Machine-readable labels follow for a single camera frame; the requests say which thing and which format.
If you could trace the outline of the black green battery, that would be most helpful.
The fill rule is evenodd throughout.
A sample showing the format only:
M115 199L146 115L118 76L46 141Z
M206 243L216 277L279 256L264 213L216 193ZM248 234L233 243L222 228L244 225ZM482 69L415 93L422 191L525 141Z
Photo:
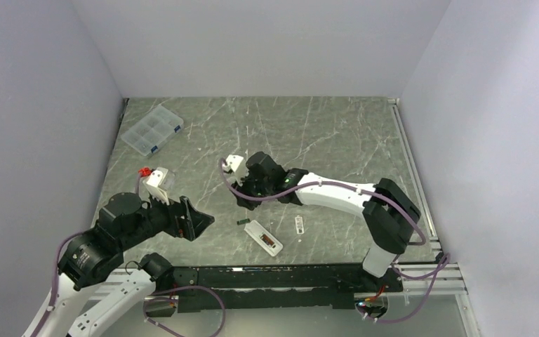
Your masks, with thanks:
M250 218L245 218L245 219L242 219L242 220L238 220L237 225L245 225L247 223L250 223L250 221L251 221Z

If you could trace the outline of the white battery cover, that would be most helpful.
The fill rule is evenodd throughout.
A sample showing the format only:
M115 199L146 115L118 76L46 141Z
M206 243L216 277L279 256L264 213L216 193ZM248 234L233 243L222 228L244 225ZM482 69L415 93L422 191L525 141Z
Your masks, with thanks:
M304 220L302 216L296 216L295 220L295 230L297 234L303 234L305 232Z

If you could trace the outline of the white remote control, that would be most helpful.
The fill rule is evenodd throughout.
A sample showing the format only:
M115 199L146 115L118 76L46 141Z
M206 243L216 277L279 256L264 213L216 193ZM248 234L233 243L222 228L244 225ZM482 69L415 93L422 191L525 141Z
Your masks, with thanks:
M283 249L283 244L258 221L251 220L244 225L244 231L271 257L276 257Z

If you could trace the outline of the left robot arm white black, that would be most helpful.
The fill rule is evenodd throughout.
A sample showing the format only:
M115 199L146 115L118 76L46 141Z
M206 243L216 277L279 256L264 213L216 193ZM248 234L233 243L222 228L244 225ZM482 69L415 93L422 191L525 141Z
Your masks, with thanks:
M25 336L70 336L80 310L133 247L164 232L193 242L215 218L190 200L148 200L134 192L114 195L99 210L95 225L61 242L55 253L51 288Z

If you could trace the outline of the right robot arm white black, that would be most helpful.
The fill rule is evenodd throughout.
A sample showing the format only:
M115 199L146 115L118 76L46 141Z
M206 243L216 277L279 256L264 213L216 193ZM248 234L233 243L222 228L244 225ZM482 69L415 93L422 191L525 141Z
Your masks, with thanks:
M376 184L347 183L301 168L286 170L264 152L248 159L231 155L221 159L219 166L237 204L251 211L264 201L277 200L282 204L322 206L364 219L372 243L358 276L367 291L376 291L385 283L390 266L413 245L413 234L419 236L419 245L426 242L418 227L420 209L388 178Z

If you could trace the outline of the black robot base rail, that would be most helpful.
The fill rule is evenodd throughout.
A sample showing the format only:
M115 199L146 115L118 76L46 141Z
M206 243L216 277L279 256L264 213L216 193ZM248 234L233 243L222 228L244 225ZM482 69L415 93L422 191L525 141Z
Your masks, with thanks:
M352 309L359 298L403 291L393 271L374 277L359 263L172 267L170 275L154 280L156 295L178 297L180 313L218 308L198 286L212 289L227 309Z

